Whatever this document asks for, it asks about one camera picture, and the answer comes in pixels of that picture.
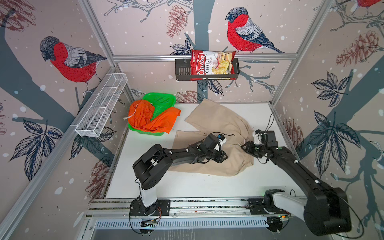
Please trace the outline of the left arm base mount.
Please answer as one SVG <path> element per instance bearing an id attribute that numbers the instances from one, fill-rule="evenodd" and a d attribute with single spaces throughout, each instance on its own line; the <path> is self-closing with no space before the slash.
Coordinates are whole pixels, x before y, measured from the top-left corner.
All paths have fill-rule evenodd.
<path id="1" fill-rule="evenodd" d="M 141 197 L 137 197 L 130 204 L 130 217 L 169 216 L 170 208 L 170 200 L 156 200 L 154 204 L 145 207 Z"/>

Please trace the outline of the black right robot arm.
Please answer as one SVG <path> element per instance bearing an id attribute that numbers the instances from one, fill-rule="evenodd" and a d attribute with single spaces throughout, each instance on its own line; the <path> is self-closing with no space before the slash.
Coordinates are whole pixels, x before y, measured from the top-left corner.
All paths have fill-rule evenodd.
<path id="1" fill-rule="evenodd" d="M 352 229 L 346 193 L 321 181 L 305 168 L 287 148 L 280 147 L 273 131 L 257 130 L 261 143 L 248 141 L 242 150 L 255 157 L 265 157 L 286 172 L 300 187 L 306 200 L 291 196 L 283 190 L 265 192 L 263 205 L 268 214 L 284 210 L 304 221 L 316 236 L 349 232 Z"/>

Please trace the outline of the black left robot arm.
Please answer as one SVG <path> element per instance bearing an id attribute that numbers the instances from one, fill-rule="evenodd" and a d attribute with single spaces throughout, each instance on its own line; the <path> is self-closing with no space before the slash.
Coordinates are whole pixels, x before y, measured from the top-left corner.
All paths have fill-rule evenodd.
<path id="1" fill-rule="evenodd" d="M 227 134 L 213 132 L 201 141 L 181 149 L 167 149 L 160 144 L 152 146 L 133 164 L 135 182 L 139 184 L 139 199 L 145 208 L 157 207 L 155 186 L 170 167 L 182 164 L 206 164 L 214 161 L 221 164 L 228 155 L 222 149 Z"/>

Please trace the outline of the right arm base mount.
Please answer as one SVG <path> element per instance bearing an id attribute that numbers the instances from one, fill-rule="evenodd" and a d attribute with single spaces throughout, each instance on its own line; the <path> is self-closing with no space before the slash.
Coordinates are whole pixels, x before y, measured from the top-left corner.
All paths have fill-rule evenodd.
<path id="1" fill-rule="evenodd" d="M 248 199 L 246 209 L 250 210 L 251 215 L 287 215 L 289 213 L 285 210 L 277 208 L 273 200 L 273 194 L 284 192 L 285 191 L 279 189 L 267 190 L 262 198 Z"/>

